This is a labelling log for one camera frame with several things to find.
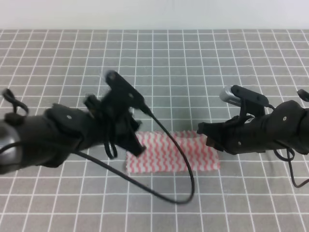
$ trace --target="black strap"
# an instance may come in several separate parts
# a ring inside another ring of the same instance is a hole
[[[20,108],[22,108],[22,109],[26,112],[26,115],[25,115],[25,116],[28,116],[28,114],[29,114],[29,109],[28,109],[28,107],[27,107],[25,104],[23,104],[21,101],[17,100],[17,99],[15,98],[15,96],[14,96],[14,94],[12,93],[11,90],[9,90],[8,88],[5,89],[5,90],[2,92],[2,96],[3,96],[3,98],[4,98],[7,102],[9,102],[9,103],[12,104],[12,106],[13,106],[13,112],[14,112],[15,114],[17,114],[17,108],[20,107]]]

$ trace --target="white grid line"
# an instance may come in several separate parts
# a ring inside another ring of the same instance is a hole
[[[218,63],[220,62],[219,61],[219,57],[218,57],[218,52],[216,50],[216,54],[217,54],[217,59],[218,59]],[[220,76],[221,76],[221,81],[223,83],[223,78],[222,78],[222,73],[221,73],[221,69],[220,69]],[[227,226],[227,232],[230,231],[230,227],[229,227],[229,223],[228,223],[228,218],[227,218],[227,214],[226,214],[226,203],[225,203],[225,198],[224,198],[224,191],[223,191],[223,185],[222,185],[222,179],[221,179],[221,172],[220,172],[220,169],[218,169],[218,174],[219,174],[219,179],[220,179],[220,187],[221,187],[221,192],[222,192],[222,198],[223,198],[223,206],[224,206],[224,211],[225,211],[225,219],[226,219],[226,226]]]
[[[35,65],[34,65],[33,68],[32,68],[31,74],[33,74],[33,71],[34,71],[34,68],[35,68],[37,62],[38,62],[38,58],[37,58],[36,61],[35,61]],[[27,85],[26,85],[26,88],[25,88],[25,91],[24,91],[24,95],[25,95],[25,93],[26,93],[26,90],[27,90],[27,87],[28,87],[29,82],[30,82],[30,78],[29,78],[29,80],[28,80],[28,82],[27,82]],[[34,183],[34,187],[33,187],[32,195],[31,195],[31,198],[30,198],[30,203],[29,203],[29,206],[28,206],[28,210],[27,210],[27,214],[26,214],[26,218],[25,218],[25,221],[24,221],[24,225],[23,225],[23,230],[22,230],[22,232],[24,232],[25,229],[26,229],[26,224],[27,224],[29,212],[30,212],[30,209],[31,209],[31,206],[32,206],[32,201],[33,201],[35,189],[36,189],[37,184],[38,184],[38,180],[39,180],[38,177],[39,177],[39,175],[40,175],[41,169],[42,169],[42,168],[40,167],[39,170],[38,170],[38,174],[37,174],[35,183]]]
[[[104,57],[103,57],[103,60],[102,60],[102,69],[101,69],[101,77],[100,77],[100,80],[99,80],[99,86],[101,85],[101,82],[102,82],[102,78],[103,78],[103,68],[104,68],[104,59],[105,59],[105,53],[104,53]],[[107,164],[109,165],[110,164],[110,159],[108,158],[107,160]],[[101,209],[101,218],[100,218],[100,227],[99,227],[99,232],[102,231],[102,224],[103,224],[103,214],[104,214],[104,205],[105,205],[105,196],[106,196],[106,187],[107,187],[107,177],[108,177],[108,170],[106,170],[106,174],[105,174],[105,185],[104,185],[104,195],[103,195],[103,200],[102,200],[102,209]]]
[[[267,185],[268,191],[269,191],[269,193],[271,193],[270,187],[269,187],[269,182],[268,182],[268,179],[267,179],[267,175],[266,175],[266,171],[265,171],[265,167],[264,167],[264,163],[263,163],[263,162],[262,162],[262,168],[263,168],[264,176],[265,176],[265,178],[266,178],[266,185]],[[281,228],[280,228],[280,225],[279,225],[279,220],[278,220],[278,216],[277,216],[277,214],[276,214],[276,208],[275,208],[275,204],[274,204],[274,201],[273,201],[272,196],[270,196],[270,200],[271,200],[271,203],[272,203],[274,212],[275,212],[275,218],[276,218],[276,223],[277,223],[277,226],[278,226],[278,230],[279,230],[279,232],[281,232]]]
[[[70,56],[70,59],[69,59],[69,64],[71,63],[72,55],[73,55],[73,50],[72,50],[72,52],[71,52],[71,56]],[[66,81],[67,76],[68,76],[68,73],[66,73],[66,75],[65,75],[65,77],[64,77],[64,81],[63,81],[63,85],[62,85],[62,88],[61,88],[61,93],[60,93],[60,97],[59,97],[58,103],[60,103],[60,99],[61,99],[61,96],[62,96],[62,93],[63,93],[63,89],[64,89],[64,83],[65,83],[65,81]],[[50,76],[47,76],[47,79],[46,79],[46,82],[45,82],[45,86],[44,86],[43,92],[45,91],[46,84],[48,83],[49,77],[50,77]],[[48,232],[50,232],[51,227],[52,227],[52,223],[53,223],[53,217],[54,217],[54,214],[55,214],[55,208],[56,208],[56,203],[57,203],[57,196],[58,196],[59,189],[60,189],[60,185],[61,185],[61,179],[62,179],[61,177],[62,177],[62,175],[63,175],[64,165],[65,165],[65,163],[64,163],[64,164],[62,165],[62,167],[61,167],[61,173],[60,173],[60,177],[59,177],[59,181],[58,181],[58,186],[57,186],[57,190],[56,190],[56,196],[55,196],[55,201],[54,201],[54,205],[53,205],[53,209],[52,209],[52,215],[51,215],[50,220],[49,220],[49,225],[48,225],[48,230],[47,230]]]
[[[234,51],[233,50],[232,50],[232,53],[233,53],[234,61],[235,61],[235,64],[236,64],[235,55],[234,55]],[[242,86],[241,78],[240,77],[239,77],[239,83],[240,83],[240,86]],[[228,109],[228,115],[231,118],[229,104],[226,103],[226,105],[227,105],[227,109]],[[241,162],[240,162],[239,154],[237,154],[237,157],[238,157],[238,162],[239,162],[239,166],[240,166],[240,172],[241,172],[241,176],[242,176],[243,185],[245,187],[245,193],[246,193],[246,198],[247,198],[247,202],[248,202],[248,208],[249,208],[249,214],[250,214],[250,218],[251,218],[252,228],[253,228],[253,232],[255,232],[255,225],[254,225],[254,221],[253,221],[253,217],[252,217],[250,200],[249,200],[249,196],[248,196],[248,192],[247,192],[246,182],[245,182],[245,178],[244,178],[244,175],[243,175],[243,170],[242,170],[242,165],[241,165]]]
[[[152,47],[153,47],[153,50],[152,50],[152,53],[154,54],[154,31],[152,33]],[[151,84],[152,84],[152,89],[151,89],[151,111],[153,112],[154,111],[154,56],[152,57],[152,70],[151,70]],[[151,119],[151,131],[154,131],[154,120]],[[151,186],[151,189],[154,188],[154,185],[153,185],[153,173],[151,173],[151,178],[150,178],[150,186]],[[151,215],[150,215],[150,232],[153,232],[153,204],[154,204],[154,200],[153,200],[153,195],[151,194],[150,195],[150,212],[151,212]]]
[[[167,37],[168,40],[168,57],[169,57],[169,37]],[[172,90],[171,90],[171,77],[170,77],[170,66],[169,66],[169,100],[170,100],[170,106],[172,107]],[[173,112],[170,111],[170,118],[171,118],[171,131],[174,131],[173,128]],[[173,172],[173,178],[174,178],[174,199],[177,199],[176,196],[176,176],[175,172]],[[177,205],[175,205],[175,226],[176,226],[176,232],[178,232],[178,217],[177,217]]]
[[[89,44],[89,50],[88,50],[88,55],[87,55],[87,58],[86,58],[86,63],[88,62],[88,57],[89,57],[89,51],[90,51],[91,43],[92,43],[92,41],[90,41],[90,44]],[[85,72],[86,72],[86,68],[84,69],[84,74],[83,74],[83,77],[82,77],[82,84],[84,82]],[[82,87],[79,90],[79,96],[81,95],[81,92],[82,92]],[[78,97],[77,98],[76,107],[78,107],[79,99],[80,98]],[[80,205],[81,205],[81,199],[82,199],[81,194],[83,192],[83,187],[84,187],[84,177],[85,177],[85,174],[86,174],[87,163],[88,163],[88,160],[86,159],[85,166],[84,166],[84,174],[83,174],[83,178],[82,178],[81,191],[80,191],[80,196],[79,196],[79,199],[78,199],[78,205],[77,205],[76,213],[79,212],[79,208],[80,208]],[[76,231],[77,220],[78,220],[78,215],[76,215],[76,217],[75,217],[75,223],[74,223],[74,229],[73,229],[74,232]]]
[[[272,67],[270,67],[270,69],[271,69],[271,72],[272,72],[272,74],[273,74],[273,77],[275,77],[275,74],[274,74],[274,72],[273,72]],[[278,88],[278,91],[279,91],[279,93],[280,93],[281,99],[284,101],[283,96],[282,96],[281,91],[280,91],[280,88]],[[292,186],[292,183],[291,183],[291,180],[290,180],[290,179],[289,179],[289,183],[290,183],[290,185],[291,185],[292,192],[294,193],[294,189],[293,189],[293,186]],[[299,205],[298,205],[298,201],[297,201],[296,196],[294,196],[294,199],[295,199],[295,203],[296,203],[296,206],[297,206],[297,210],[298,210],[298,212],[300,213],[300,209],[299,209]],[[302,218],[301,215],[299,215],[299,216],[300,216],[300,219],[301,219],[301,222],[302,222],[304,231],[306,232],[306,227],[305,227],[303,218]]]

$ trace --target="cloth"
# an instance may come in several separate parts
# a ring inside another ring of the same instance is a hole
[[[193,171],[220,168],[217,151],[206,146],[206,135],[195,131],[171,132],[184,151]],[[129,173],[180,172],[188,170],[172,140],[163,132],[138,132],[137,138],[146,151],[138,158],[127,152],[126,169]]]

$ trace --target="wavy striped pattern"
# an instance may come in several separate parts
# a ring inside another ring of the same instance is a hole
[[[171,132],[193,171],[211,171],[220,168],[218,153],[206,146],[206,135],[195,131]],[[159,131],[138,132],[137,138],[147,150],[136,158],[126,154],[126,169],[129,173],[180,172],[188,170],[181,154],[168,136]]]

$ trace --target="table surface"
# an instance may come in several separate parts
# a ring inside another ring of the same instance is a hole
[[[309,30],[0,30],[0,87],[41,114],[52,103],[83,106],[108,90],[112,69],[145,96],[170,131],[196,130],[239,113],[220,90],[242,85],[282,101],[309,90]],[[1,116],[11,111],[1,101]],[[141,131],[159,130],[140,112]],[[107,161],[124,170],[125,152]],[[198,172],[184,206],[158,200],[91,162],[70,156],[56,169],[31,167],[0,177],[0,231],[6,232],[294,232],[309,231],[309,185],[295,189],[272,152],[220,154],[221,169]],[[309,177],[297,154],[296,181]],[[134,175],[166,193],[190,191],[186,173]]]

